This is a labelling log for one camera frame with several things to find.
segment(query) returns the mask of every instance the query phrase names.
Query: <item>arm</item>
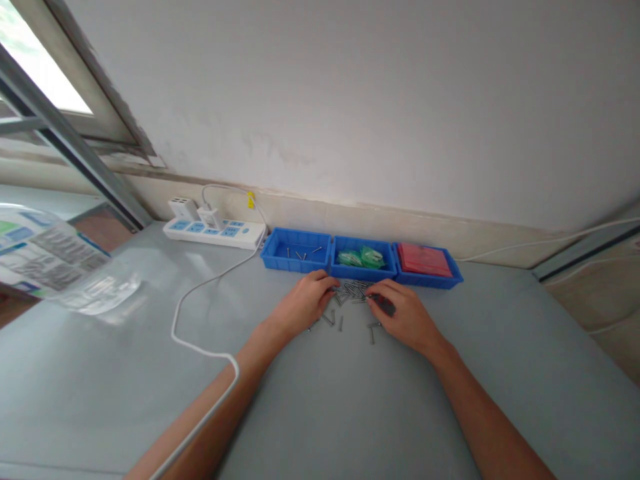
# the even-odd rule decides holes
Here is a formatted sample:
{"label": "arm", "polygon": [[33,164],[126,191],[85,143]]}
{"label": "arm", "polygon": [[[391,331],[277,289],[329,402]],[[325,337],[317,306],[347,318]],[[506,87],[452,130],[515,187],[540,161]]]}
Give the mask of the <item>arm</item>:
{"label": "arm", "polygon": [[367,294],[382,295],[393,303],[396,310],[390,317],[374,300],[368,300],[387,332],[434,366],[482,478],[555,478],[442,336],[413,290],[383,280],[370,287]]}
{"label": "arm", "polygon": [[[247,406],[271,362],[300,332],[320,318],[339,282],[319,270],[298,281],[271,315],[256,327],[238,353],[240,378],[227,400],[163,476],[164,480],[199,479],[211,475],[224,455]],[[148,479],[193,430],[233,380],[228,365],[156,440],[125,480]]]}

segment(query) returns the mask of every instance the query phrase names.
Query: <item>green packet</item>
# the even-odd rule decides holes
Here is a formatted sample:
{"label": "green packet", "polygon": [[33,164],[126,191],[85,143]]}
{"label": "green packet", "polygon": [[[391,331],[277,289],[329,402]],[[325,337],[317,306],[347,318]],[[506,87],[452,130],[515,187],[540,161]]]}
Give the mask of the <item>green packet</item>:
{"label": "green packet", "polygon": [[366,268],[378,270],[385,265],[385,259],[382,256],[382,253],[367,247],[366,245],[360,249],[360,258],[363,266]]}
{"label": "green packet", "polygon": [[378,270],[385,265],[385,260],[382,253],[370,247],[362,247],[359,253],[355,250],[342,250],[338,252],[338,263],[350,267],[364,267]]}
{"label": "green packet", "polygon": [[362,267],[362,259],[360,254],[355,250],[342,250],[338,252],[338,263],[348,265],[350,267]]}

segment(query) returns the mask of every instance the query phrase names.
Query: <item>cable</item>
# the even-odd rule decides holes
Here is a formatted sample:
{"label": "cable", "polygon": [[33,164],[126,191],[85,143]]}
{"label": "cable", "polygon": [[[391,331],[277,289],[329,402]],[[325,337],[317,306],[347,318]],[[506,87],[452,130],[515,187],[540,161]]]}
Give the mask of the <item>cable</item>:
{"label": "cable", "polygon": [[[229,185],[219,185],[217,183],[209,183],[209,184],[204,185],[202,187],[202,202],[206,206],[208,206],[209,208],[211,208],[211,206],[205,200],[205,189],[208,188],[208,187],[219,187],[219,188],[224,188],[224,189],[227,189],[227,190],[241,191],[241,192],[243,192],[244,194],[247,194],[247,195],[249,194],[246,190],[242,190],[241,188],[238,188],[238,187],[231,187]],[[216,352],[211,352],[211,351],[208,351],[208,350],[204,350],[204,349],[198,347],[197,345],[194,345],[192,343],[189,343],[189,342],[187,342],[185,340],[182,340],[182,339],[178,338],[178,336],[176,335],[175,331],[176,331],[176,328],[177,328],[177,325],[178,325],[178,316],[180,314],[180,308],[182,307],[182,302],[184,302],[184,300],[187,298],[187,296],[189,296],[190,293],[194,292],[195,290],[197,290],[198,288],[202,287],[203,285],[208,284],[209,282],[212,282],[214,280],[217,280],[218,278],[221,278],[223,275],[227,274],[228,272],[230,272],[234,268],[239,267],[244,262],[246,262],[248,260],[251,260],[255,256],[255,254],[258,252],[258,250],[260,249],[260,246],[262,245],[262,242],[265,239],[265,235],[267,233],[267,221],[265,219],[265,214],[262,212],[262,210],[260,209],[260,206],[258,206],[257,202],[254,201],[254,205],[255,205],[255,208],[258,210],[258,213],[262,217],[262,222],[264,222],[264,224],[265,224],[265,230],[262,233],[262,235],[260,236],[260,240],[258,241],[257,245],[255,246],[255,250],[253,251],[253,253],[250,254],[250,256],[248,256],[244,260],[236,263],[234,266],[224,270],[224,272],[220,273],[219,275],[216,275],[214,278],[210,278],[209,280],[206,280],[206,281],[204,281],[202,283],[199,283],[195,287],[193,287],[190,290],[188,290],[188,292],[186,292],[182,296],[182,298],[180,298],[180,300],[178,300],[178,304],[175,306],[175,312],[173,314],[173,322],[171,324],[171,338],[174,340],[174,342],[176,342],[179,345],[182,345],[184,347],[190,348],[191,350],[194,350],[194,351],[196,351],[196,352],[198,352],[198,353],[200,353],[200,354],[202,354],[202,355],[204,355],[206,357],[227,359],[230,362],[230,364],[233,366],[233,370],[235,372],[235,376],[234,376],[231,384],[227,388],[227,390],[225,390],[225,392],[218,399],[218,401],[209,409],[209,411],[204,415],[204,417],[202,417],[200,422],[198,422],[198,424],[193,428],[193,430],[191,430],[191,432],[189,432],[189,434],[184,438],[184,440],[182,440],[182,442],[180,442],[180,445],[178,445],[178,447],[173,451],[173,453],[163,462],[162,465],[160,465],[158,470],[156,470],[156,472],[151,476],[151,480],[157,480],[167,472],[169,467],[172,466],[173,462],[175,462],[175,460],[180,456],[180,454],[182,454],[182,452],[184,452],[185,448],[187,448],[188,444],[190,444],[192,442],[192,440],[198,434],[198,432],[200,432],[202,427],[204,427],[204,425],[211,419],[211,417],[216,412],[216,410],[218,410],[218,407],[220,405],[222,405],[222,403],[228,398],[229,394],[231,393],[231,391],[235,388],[236,384],[238,383],[238,378],[240,378],[240,366],[238,365],[238,362],[235,360],[235,358],[233,357],[232,354],[230,354],[230,353],[216,353]]]}
{"label": "cable", "polygon": [[596,263],[606,263],[606,262],[610,262],[610,261],[614,261],[614,260],[626,260],[626,259],[636,259],[636,260],[638,260],[638,259],[640,259],[640,256],[636,256],[636,257],[634,257],[634,256],[632,256],[632,255],[626,255],[626,256],[624,256],[624,257],[611,257],[611,258],[600,259],[600,260],[591,260],[591,261],[586,262],[584,265],[581,265],[581,266],[580,266],[580,268],[577,268],[576,270],[572,271],[572,272],[571,272],[570,274],[568,274],[567,276],[562,277],[562,278],[560,278],[560,279],[558,279],[558,280],[554,280],[554,281],[551,281],[551,282],[543,283],[543,285],[544,285],[545,287],[549,287],[549,286],[551,286],[551,285],[556,285],[556,284],[558,284],[558,283],[562,283],[562,282],[564,282],[565,280],[570,279],[572,276],[574,276],[574,275],[576,275],[576,274],[578,274],[578,273],[582,272],[582,270],[584,270],[584,269],[585,269],[585,268],[587,268],[588,266],[590,266],[590,265],[595,265]]}
{"label": "cable", "polygon": [[618,320],[617,322],[612,323],[611,325],[608,325],[608,326],[603,327],[601,329],[588,331],[587,335],[598,335],[599,333],[604,333],[606,331],[613,330],[614,328],[617,328],[620,325],[622,325],[622,324],[624,324],[624,323],[626,323],[628,321],[631,321],[631,320],[634,320],[634,317],[627,317],[627,318],[624,318],[622,320]]}
{"label": "cable", "polygon": [[636,222],[636,221],[640,221],[640,217],[632,217],[632,218],[629,218],[629,219],[616,220],[616,221],[611,221],[611,222],[608,222],[608,223],[603,223],[602,225],[597,225],[597,226],[592,227],[590,229],[582,230],[582,231],[573,233],[571,235],[568,235],[566,237],[560,237],[560,238],[551,239],[551,240],[539,240],[539,241],[528,242],[528,243],[518,243],[516,245],[510,245],[508,247],[502,247],[502,248],[498,248],[498,249],[495,249],[495,250],[490,250],[488,252],[480,253],[480,254],[474,255],[472,257],[467,257],[467,258],[463,258],[463,259],[455,259],[455,260],[456,261],[471,261],[471,260],[475,260],[476,258],[485,257],[485,256],[490,255],[492,253],[498,253],[498,252],[502,252],[502,251],[506,251],[506,250],[512,250],[512,249],[522,248],[522,247],[531,247],[533,245],[542,245],[544,243],[555,243],[555,242],[564,241],[564,240],[572,240],[574,238],[578,238],[578,237],[582,237],[583,235],[587,235],[588,233],[592,233],[592,232],[595,232],[595,231],[598,231],[598,230],[602,230],[602,229],[608,228],[608,227],[613,227],[614,225],[623,225],[625,223],[632,223],[632,222]]}

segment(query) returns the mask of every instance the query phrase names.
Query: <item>finger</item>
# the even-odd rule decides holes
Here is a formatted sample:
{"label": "finger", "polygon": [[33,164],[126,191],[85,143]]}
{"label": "finger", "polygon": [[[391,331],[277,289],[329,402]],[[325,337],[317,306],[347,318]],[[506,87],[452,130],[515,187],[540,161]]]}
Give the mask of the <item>finger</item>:
{"label": "finger", "polygon": [[378,304],[372,299],[367,299],[367,304],[369,305],[373,316],[378,319],[378,322],[382,323],[382,325],[386,327],[387,323],[391,321],[391,317],[384,313],[382,309],[378,307]]}
{"label": "finger", "polygon": [[323,291],[324,290],[329,290],[331,287],[339,287],[340,286],[340,282],[338,281],[338,279],[333,278],[333,277],[323,278],[322,280],[318,281],[318,284],[320,285],[320,288]]}
{"label": "finger", "polygon": [[405,287],[404,285],[400,285],[398,282],[394,282],[391,279],[384,279],[384,280],[380,280],[380,283],[388,286],[389,288],[392,288],[400,293],[404,293],[405,295],[410,295],[413,293],[413,290],[411,290],[410,288]]}
{"label": "finger", "polygon": [[400,300],[404,298],[404,294],[398,292],[398,290],[394,290],[386,286],[382,282],[376,283],[375,285],[370,286],[366,291],[367,295],[372,295],[374,293],[377,293],[378,295],[382,295],[383,297],[388,298],[395,305],[398,305]]}
{"label": "finger", "polygon": [[328,291],[326,292],[322,298],[320,298],[320,302],[318,302],[318,307],[320,308],[320,312],[324,312],[326,310],[327,305],[331,301],[331,298],[335,295],[335,292]]}
{"label": "finger", "polygon": [[328,277],[328,276],[329,276],[329,274],[327,272],[325,272],[324,270],[314,270],[310,274],[307,275],[307,278],[309,280],[320,280],[320,279],[323,279],[323,278]]}

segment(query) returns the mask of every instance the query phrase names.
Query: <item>power strip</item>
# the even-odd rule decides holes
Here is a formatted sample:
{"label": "power strip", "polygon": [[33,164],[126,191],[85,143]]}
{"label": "power strip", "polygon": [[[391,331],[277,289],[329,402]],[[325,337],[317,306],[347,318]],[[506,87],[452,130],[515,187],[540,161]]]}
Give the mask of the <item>power strip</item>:
{"label": "power strip", "polygon": [[209,228],[204,222],[175,218],[162,228],[172,240],[195,241],[254,250],[267,227],[264,223],[223,220],[225,229]]}

